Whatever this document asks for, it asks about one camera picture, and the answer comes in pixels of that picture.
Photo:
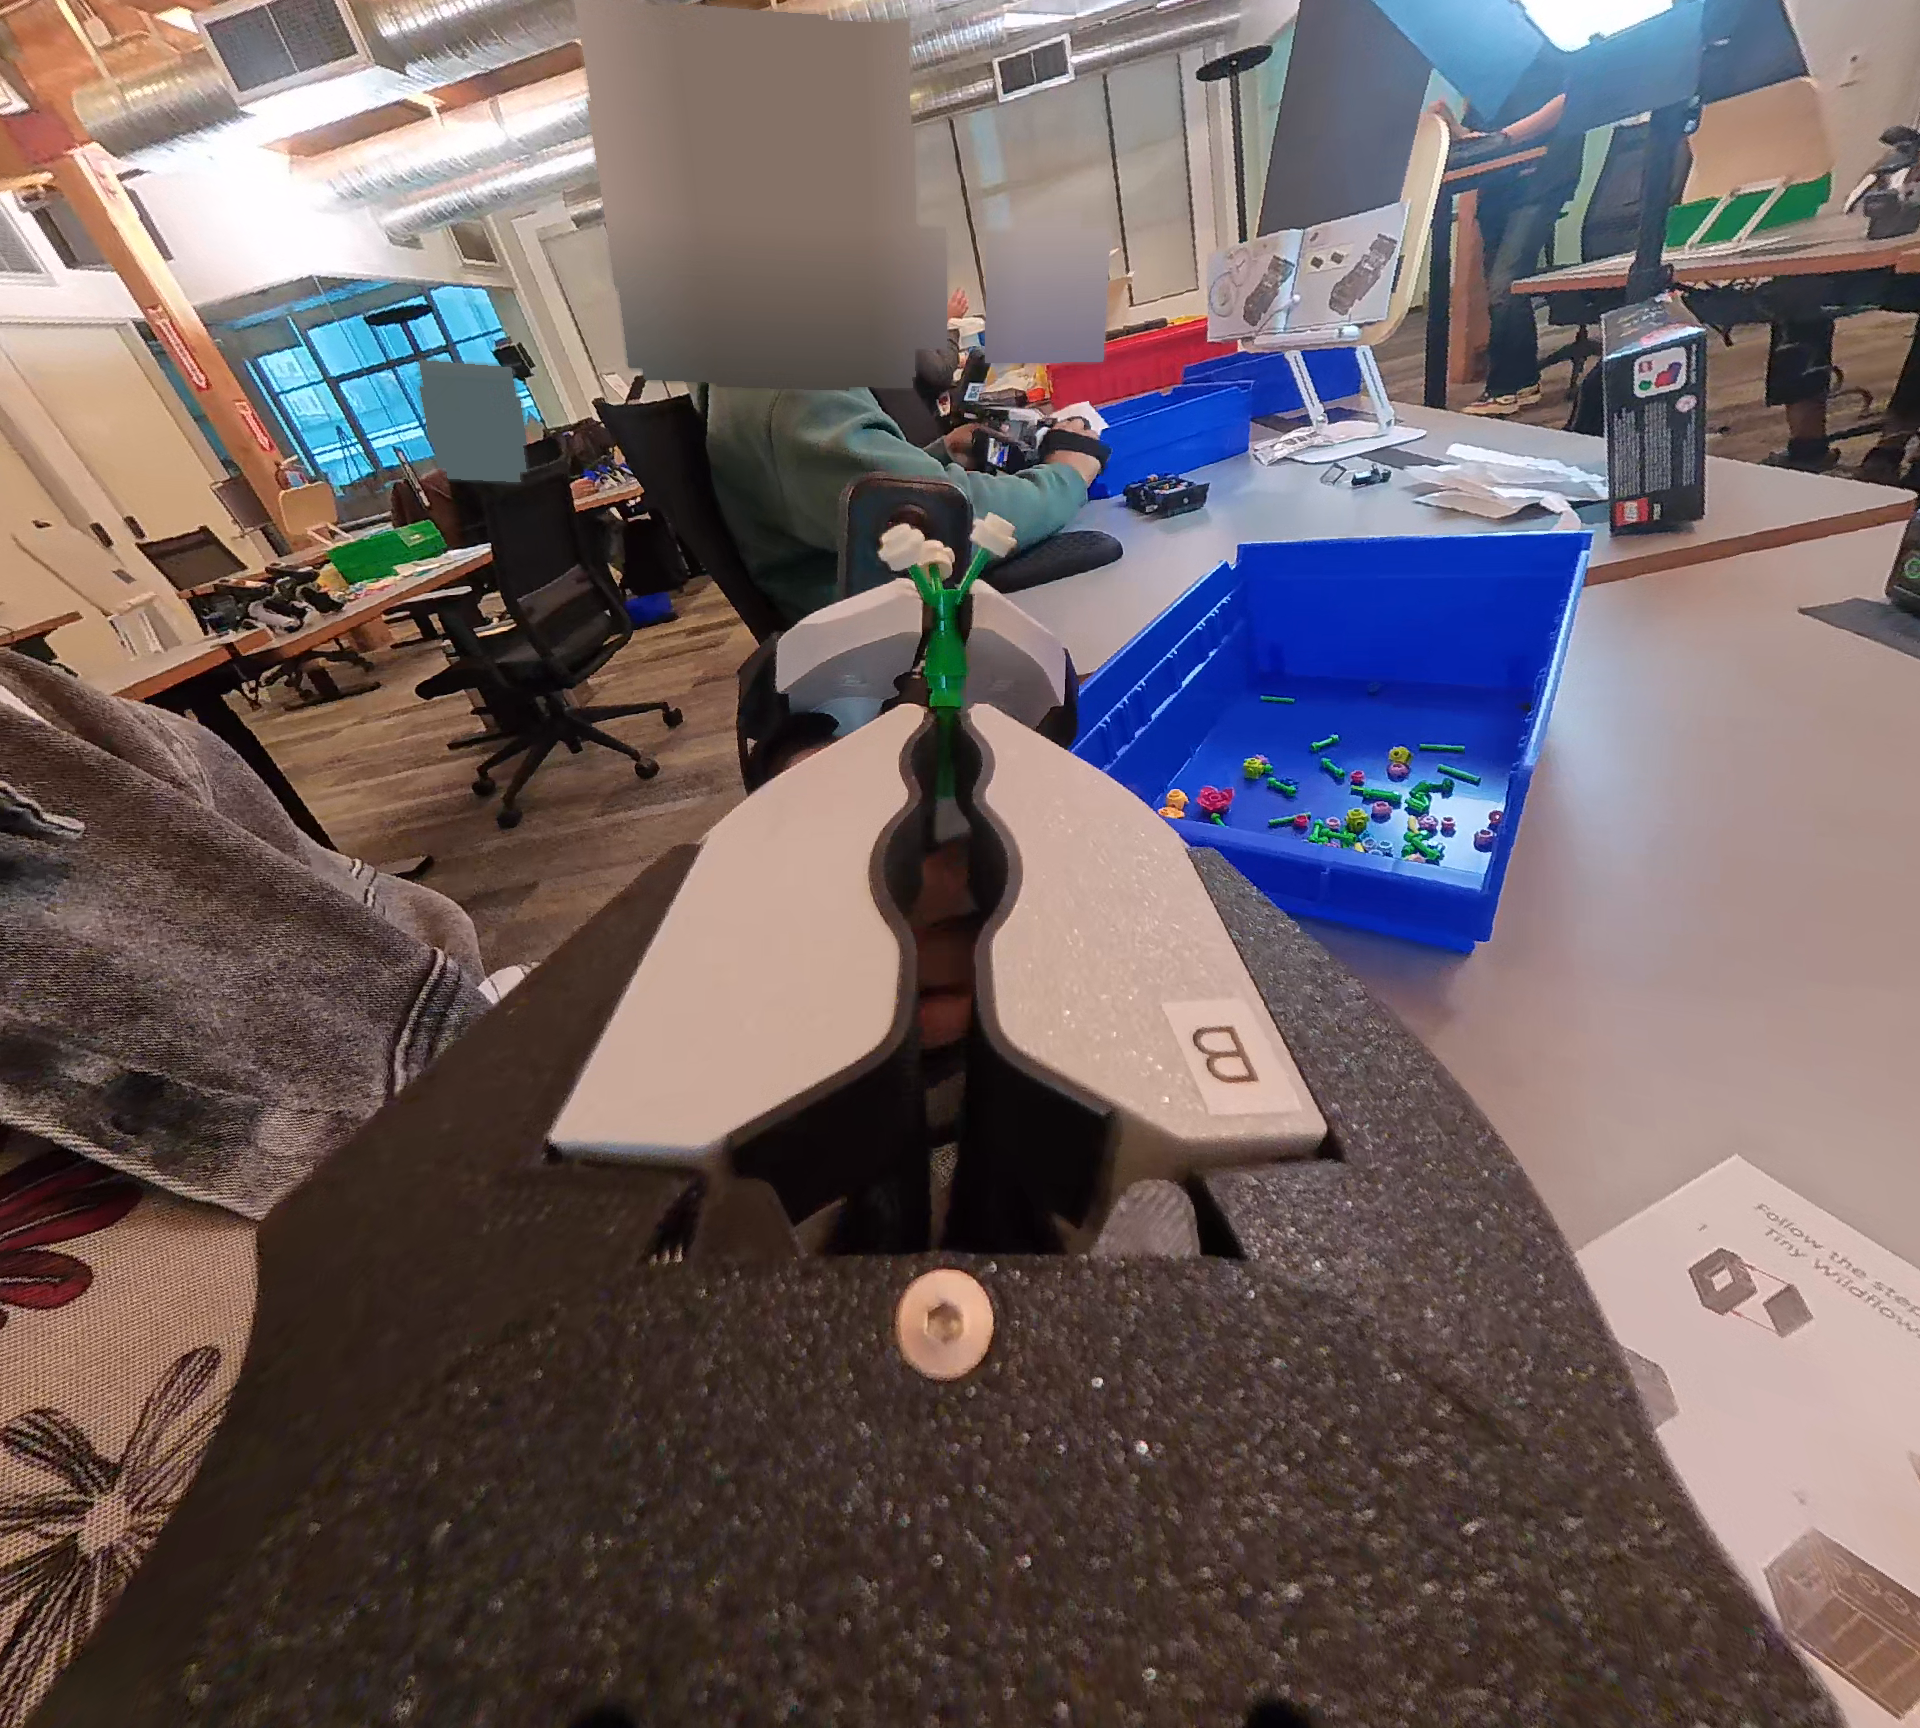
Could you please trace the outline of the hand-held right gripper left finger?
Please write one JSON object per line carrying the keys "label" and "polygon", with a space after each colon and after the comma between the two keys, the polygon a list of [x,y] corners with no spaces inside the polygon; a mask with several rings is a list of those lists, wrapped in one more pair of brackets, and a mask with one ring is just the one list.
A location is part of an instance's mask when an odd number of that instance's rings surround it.
{"label": "hand-held right gripper left finger", "polygon": [[905,705],[787,768],[694,854],[546,1135],[565,1160],[883,1178],[922,1123],[914,937],[930,731]]}

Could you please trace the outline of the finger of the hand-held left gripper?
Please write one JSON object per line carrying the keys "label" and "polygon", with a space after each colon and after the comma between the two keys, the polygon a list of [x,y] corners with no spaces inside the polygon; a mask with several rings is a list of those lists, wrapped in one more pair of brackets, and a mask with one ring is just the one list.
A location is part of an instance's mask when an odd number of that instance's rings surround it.
{"label": "finger of the hand-held left gripper", "polygon": [[1056,713],[1069,709],[1074,684],[1069,651],[1016,599],[972,592],[967,601],[964,709]]}
{"label": "finger of the hand-held left gripper", "polygon": [[900,700],[920,657],[924,603],[914,587],[867,588],[780,634],[780,697],[791,716],[829,716],[853,732]]}

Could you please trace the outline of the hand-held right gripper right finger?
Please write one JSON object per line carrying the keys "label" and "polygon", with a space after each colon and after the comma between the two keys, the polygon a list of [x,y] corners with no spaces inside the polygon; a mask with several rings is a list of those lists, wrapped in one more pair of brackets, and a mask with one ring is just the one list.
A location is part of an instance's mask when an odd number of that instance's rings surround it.
{"label": "hand-held right gripper right finger", "polygon": [[977,952],[979,1079],[1007,1171],[1223,1171],[1328,1123],[1181,834],[995,709],[977,819],[1004,886]]}

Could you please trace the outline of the green lego stem white flowers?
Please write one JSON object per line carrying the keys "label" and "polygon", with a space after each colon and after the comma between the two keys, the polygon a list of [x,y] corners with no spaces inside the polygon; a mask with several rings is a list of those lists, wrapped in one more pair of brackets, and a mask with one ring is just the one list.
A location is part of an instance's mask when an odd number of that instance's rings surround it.
{"label": "green lego stem white flowers", "polygon": [[1019,532],[1004,516],[975,520],[972,556],[959,581],[952,581],[954,550],[927,530],[905,520],[888,524],[876,539],[880,562],[914,584],[924,611],[922,678],[927,709],[937,735],[935,810],[942,815],[957,803],[957,743],[967,681],[962,621],[972,588],[990,564],[1015,554]]}

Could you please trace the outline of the pile of lego pieces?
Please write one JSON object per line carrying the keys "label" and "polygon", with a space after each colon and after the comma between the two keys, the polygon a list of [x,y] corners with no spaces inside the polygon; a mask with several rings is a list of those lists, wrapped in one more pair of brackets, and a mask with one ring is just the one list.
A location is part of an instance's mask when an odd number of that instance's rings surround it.
{"label": "pile of lego pieces", "polygon": [[1285,870],[1481,879],[1500,846],[1525,716],[1386,691],[1256,689],[1151,780],[1166,822]]}

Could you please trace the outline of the large blue plastic bin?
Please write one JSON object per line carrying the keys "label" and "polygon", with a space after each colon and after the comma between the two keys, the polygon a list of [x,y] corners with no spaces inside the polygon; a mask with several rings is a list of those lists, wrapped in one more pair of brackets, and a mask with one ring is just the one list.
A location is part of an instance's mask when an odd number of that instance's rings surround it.
{"label": "large blue plastic bin", "polygon": [[1582,530],[1246,542],[1088,678],[1072,750],[1157,810],[1151,780],[1241,694],[1382,691],[1521,714],[1510,804],[1483,876],[1288,872],[1274,846],[1215,846],[1165,820],[1293,916],[1471,954],[1494,933],[1590,552]]}

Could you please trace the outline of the narrow black lego box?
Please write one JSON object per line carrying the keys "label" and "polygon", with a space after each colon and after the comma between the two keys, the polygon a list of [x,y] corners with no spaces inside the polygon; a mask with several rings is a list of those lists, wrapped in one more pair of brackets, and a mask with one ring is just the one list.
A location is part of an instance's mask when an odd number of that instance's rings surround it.
{"label": "narrow black lego box", "polygon": [[1709,512],[1709,332],[1677,290],[1601,321],[1598,404],[1611,534],[1700,524]]}

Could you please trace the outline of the black office chair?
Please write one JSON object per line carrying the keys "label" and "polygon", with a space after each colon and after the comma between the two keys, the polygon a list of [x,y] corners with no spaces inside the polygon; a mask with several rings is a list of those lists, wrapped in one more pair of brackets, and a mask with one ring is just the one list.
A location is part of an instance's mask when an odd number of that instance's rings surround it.
{"label": "black office chair", "polygon": [[659,716],[683,726],[666,700],[585,709],[581,692],[634,638],[627,599],[598,550],[565,458],[529,469],[514,484],[468,482],[464,492],[488,530],[492,583],[507,624],[492,633],[464,618],[444,622],[448,661],[417,684],[423,703],[471,694],[492,711],[500,740],[473,772],[473,795],[495,798],[495,825],[523,820],[523,792],[552,753],[601,749],[627,758],[637,780],[661,774],[657,756],[609,731],[609,722]]}
{"label": "black office chair", "polygon": [[794,621],[757,584],[728,529],[712,482],[708,425],[694,399],[596,399],[592,406],[648,507],[666,516],[751,634],[767,643],[792,629]]}

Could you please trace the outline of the red plastic bin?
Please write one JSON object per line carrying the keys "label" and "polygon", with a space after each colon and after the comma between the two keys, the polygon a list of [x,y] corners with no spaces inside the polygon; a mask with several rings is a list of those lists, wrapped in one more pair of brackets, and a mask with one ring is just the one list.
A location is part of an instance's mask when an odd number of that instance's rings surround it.
{"label": "red plastic bin", "polygon": [[1050,365],[1050,402],[1056,411],[1079,402],[1105,411],[1134,397],[1173,391],[1190,368],[1235,353],[1235,343],[1211,340],[1205,318],[1129,330],[1111,339],[1097,363]]}

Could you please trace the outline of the white booklet stand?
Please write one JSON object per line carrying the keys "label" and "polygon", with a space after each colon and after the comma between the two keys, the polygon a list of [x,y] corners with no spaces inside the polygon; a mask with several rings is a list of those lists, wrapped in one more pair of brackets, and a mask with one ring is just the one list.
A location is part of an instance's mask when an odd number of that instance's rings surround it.
{"label": "white booklet stand", "polygon": [[1429,432],[1396,411],[1360,324],[1265,332],[1243,355],[1259,361],[1263,380],[1273,385],[1273,392],[1254,397],[1254,414],[1293,430],[1302,450],[1399,450]]}

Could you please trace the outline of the green plastic bin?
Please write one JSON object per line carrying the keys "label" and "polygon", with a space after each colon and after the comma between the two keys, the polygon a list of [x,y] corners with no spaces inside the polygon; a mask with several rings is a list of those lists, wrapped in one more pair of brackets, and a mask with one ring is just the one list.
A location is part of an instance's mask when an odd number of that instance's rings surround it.
{"label": "green plastic bin", "polygon": [[355,588],[393,581],[411,564],[436,562],[447,552],[447,539],[430,520],[385,524],[335,542],[327,567]]}

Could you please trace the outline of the open booklet with pictures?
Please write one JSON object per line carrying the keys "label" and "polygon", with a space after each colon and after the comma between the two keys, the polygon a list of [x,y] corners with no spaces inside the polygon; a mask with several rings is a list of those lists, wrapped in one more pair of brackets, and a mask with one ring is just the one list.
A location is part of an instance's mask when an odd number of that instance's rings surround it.
{"label": "open booklet with pictures", "polygon": [[1403,203],[1212,252],[1208,340],[1249,345],[1388,321],[1407,236]]}

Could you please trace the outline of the white paper bags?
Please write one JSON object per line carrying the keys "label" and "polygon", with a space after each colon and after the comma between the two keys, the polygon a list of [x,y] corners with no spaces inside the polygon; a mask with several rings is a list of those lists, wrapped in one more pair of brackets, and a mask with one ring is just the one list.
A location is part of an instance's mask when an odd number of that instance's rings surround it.
{"label": "white paper bags", "polygon": [[1449,445],[1440,460],[1407,469],[1404,479],[1429,508],[1483,520],[1573,516],[1608,498],[1606,477],[1597,469],[1485,445]]}

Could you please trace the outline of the large paned window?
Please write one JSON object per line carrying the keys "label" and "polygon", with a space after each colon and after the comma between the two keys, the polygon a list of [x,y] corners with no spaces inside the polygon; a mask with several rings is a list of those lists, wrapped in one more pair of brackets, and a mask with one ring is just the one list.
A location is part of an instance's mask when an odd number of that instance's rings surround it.
{"label": "large paned window", "polygon": [[266,419],[300,466],[337,490],[430,469],[423,366],[492,368],[508,340],[498,299],[457,285],[342,290],[226,328]]}

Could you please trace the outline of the person's denim jacket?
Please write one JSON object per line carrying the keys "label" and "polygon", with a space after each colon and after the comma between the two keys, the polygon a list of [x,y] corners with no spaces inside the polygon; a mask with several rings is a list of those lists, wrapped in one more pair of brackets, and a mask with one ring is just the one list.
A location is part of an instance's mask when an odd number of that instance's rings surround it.
{"label": "person's denim jacket", "polygon": [[262,1221],[488,1014],[477,931],[197,722],[3,684],[4,1131]]}

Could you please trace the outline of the white instruction booklet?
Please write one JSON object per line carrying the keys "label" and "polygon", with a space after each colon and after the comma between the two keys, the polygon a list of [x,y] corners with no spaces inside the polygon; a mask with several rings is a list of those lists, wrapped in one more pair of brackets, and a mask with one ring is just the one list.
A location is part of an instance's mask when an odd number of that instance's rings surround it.
{"label": "white instruction booklet", "polygon": [[1847,1725],[1919,1722],[1919,1272],[1731,1159],[1576,1254],[1697,1510]]}

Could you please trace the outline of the person's floral shirt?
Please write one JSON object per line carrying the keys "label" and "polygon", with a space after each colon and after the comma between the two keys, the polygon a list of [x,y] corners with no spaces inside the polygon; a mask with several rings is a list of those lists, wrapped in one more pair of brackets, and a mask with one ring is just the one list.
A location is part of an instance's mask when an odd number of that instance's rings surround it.
{"label": "person's floral shirt", "polygon": [[126,1595],[226,1414],[259,1227],[21,1131],[3,1152],[3,1722]]}

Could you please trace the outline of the wooden support post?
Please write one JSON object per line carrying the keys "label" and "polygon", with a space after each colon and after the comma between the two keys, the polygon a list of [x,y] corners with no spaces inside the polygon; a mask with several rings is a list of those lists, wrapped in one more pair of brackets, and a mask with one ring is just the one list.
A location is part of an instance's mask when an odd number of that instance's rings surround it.
{"label": "wooden support post", "polygon": [[228,448],[272,529],[289,547],[303,532],[290,527],[287,460],[253,399],[235,377],[201,312],[180,288],[173,265],[140,216],[111,159],[92,145],[53,161],[53,180],[92,243],[135,301],[140,318],[195,392],[215,436]]}

